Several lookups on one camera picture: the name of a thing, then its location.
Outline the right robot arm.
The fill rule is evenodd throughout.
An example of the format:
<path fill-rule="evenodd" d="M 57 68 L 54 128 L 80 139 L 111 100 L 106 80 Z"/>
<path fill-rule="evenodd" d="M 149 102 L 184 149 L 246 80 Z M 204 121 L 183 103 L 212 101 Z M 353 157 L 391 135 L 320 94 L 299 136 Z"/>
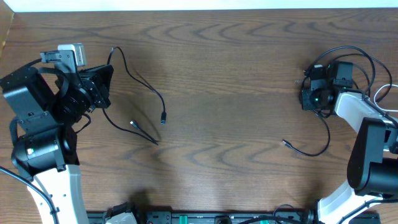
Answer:
<path fill-rule="evenodd" d="M 353 64 L 312 65 L 305 71 L 310 87 L 300 94 L 303 110 L 329 110 L 344 119 L 357 137 L 347 166 L 347 178 L 331 195 L 320 199 L 303 223 L 349 223 L 380 203 L 397 202 L 397 119 L 381 111 L 368 96 L 353 89 Z"/>

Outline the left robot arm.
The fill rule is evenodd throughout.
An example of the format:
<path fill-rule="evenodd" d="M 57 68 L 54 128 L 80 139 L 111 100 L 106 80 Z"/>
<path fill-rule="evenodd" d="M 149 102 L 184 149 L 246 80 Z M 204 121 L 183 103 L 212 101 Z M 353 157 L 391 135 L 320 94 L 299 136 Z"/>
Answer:
<path fill-rule="evenodd" d="M 72 126 L 89 110 L 110 105 L 112 74 L 111 65 L 76 73 L 25 65 L 1 79 L 16 114 L 9 126 L 12 163 L 43 223 L 89 222 Z"/>

